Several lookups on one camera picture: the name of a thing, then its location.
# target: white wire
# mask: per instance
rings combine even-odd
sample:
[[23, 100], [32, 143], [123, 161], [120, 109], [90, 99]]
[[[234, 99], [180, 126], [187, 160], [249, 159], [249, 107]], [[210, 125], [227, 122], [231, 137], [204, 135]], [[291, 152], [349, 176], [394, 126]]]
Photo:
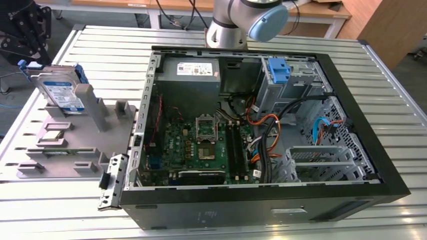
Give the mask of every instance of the white wire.
[[232, 121], [232, 119], [231, 119], [230, 117], [227, 117], [227, 116], [222, 113], [222, 111], [216, 110], [216, 112], [222, 115], [222, 117], [223, 117], [226, 120]]
[[216, 124], [219, 124], [220, 123], [220, 119], [219, 119], [219, 116], [216, 116], [215, 114], [214, 114], [214, 117], [218, 119], [218, 122], [216, 122]]
[[10, 73], [10, 74], [7, 74], [7, 75], [3, 75], [3, 76], [0, 76], [0, 79], [6, 78], [6, 77], [8, 77], [8, 76], [11, 76], [11, 75], [14, 75], [14, 74], [22, 74], [22, 72], [20, 72], [20, 71], [16, 71], [16, 72], [12, 72], [12, 73]]
[[247, 149], [249, 149], [249, 150], [253, 148], [254, 144], [255, 144], [259, 140], [262, 140], [262, 136], [259, 136], [258, 138], [255, 138], [254, 141], [247, 145]]

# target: blue hard drive label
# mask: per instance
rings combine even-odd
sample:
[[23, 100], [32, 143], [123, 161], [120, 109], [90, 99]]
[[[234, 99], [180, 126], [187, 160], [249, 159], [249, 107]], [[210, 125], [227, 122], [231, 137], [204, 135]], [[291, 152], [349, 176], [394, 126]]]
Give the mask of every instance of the blue hard drive label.
[[86, 107], [74, 93], [74, 86], [66, 81], [44, 81], [44, 88], [58, 106], [70, 112], [82, 112]]

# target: metal bracket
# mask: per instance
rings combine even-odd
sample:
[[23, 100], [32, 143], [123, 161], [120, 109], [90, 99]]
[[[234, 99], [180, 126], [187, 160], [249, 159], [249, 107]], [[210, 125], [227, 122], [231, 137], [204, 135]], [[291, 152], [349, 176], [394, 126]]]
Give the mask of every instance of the metal bracket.
[[108, 170], [99, 181], [100, 192], [98, 210], [119, 210], [120, 196], [124, 187], [130, 156], [119, 154], [110, 159]]
[[[211, 128], [212, 128], [212, 134], [204, 134], [200, 133], [202, 131], [202, 127], [200, 124], [202, 123], [208, 123]], [[211, 117], [210, 114], [204, 115], [202, 114], [200, 117], [195, 118], [195, 138], [198, 140], [198, 142], [202, 142], [203, 140], [208, 140], [211, 143], [215, 143], [216, 138], [218, 138], [218, 132], [216, 132], [216, 123], [215, 123], [215, 118]]]

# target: wooden table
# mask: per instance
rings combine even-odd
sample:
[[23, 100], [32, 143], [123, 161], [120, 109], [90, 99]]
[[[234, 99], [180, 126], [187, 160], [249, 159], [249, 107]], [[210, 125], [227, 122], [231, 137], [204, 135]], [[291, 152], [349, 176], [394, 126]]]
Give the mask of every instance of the wooden table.
[[[55, 2], [67, 0], [36, 0], [38, 3], [44, 3], [54, 10], [79, 10], [95, 12], [116, 12], [116, 13], [135, 13], [148, 14], [152, 29], [160, 29], [160, 15], [159, 6], [155, 0], [70, 0], [71, 4], [62, 5]], [[191, 16], [192, 5], [188, 0], [159, 0], [166, 14]], [[203, 17], [212, 17], [215, 0], [196, 1], [196, 7]], [[310, 2], [299, 7], [301, 23], [327, 24], [329, 28], [325, 38], [335, 38], [351, 14], [345, 7], [341, 10], [333, 11], [329, 9], [329, 4]], [[297, 21], [298, 11], [290, 11], [289, 22]]]

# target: aluminum extrusion table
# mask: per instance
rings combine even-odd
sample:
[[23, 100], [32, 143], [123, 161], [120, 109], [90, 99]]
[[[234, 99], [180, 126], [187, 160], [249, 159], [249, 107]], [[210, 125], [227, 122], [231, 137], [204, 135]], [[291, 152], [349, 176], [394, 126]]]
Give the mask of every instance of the aluminum extrusion table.
[[[74, 30], [54, 64], [79, 62], [106, 104], [140, 105], [152, 45], [204, 46], [202, 31], [86, 26]], [[48, 113], [35, 90], [0, 145], [0, 230], [15, 239], [427, 239], [427, 117], [370, 46], [355, 40], [277, 37], [249, 39], [254, 50], [329, 54], [411, 190], [403, 199], [374, 206], [339, 222], [282, 226], [143, 231], [123, 210], [98, 211], [98, 179], [18, 179]]]

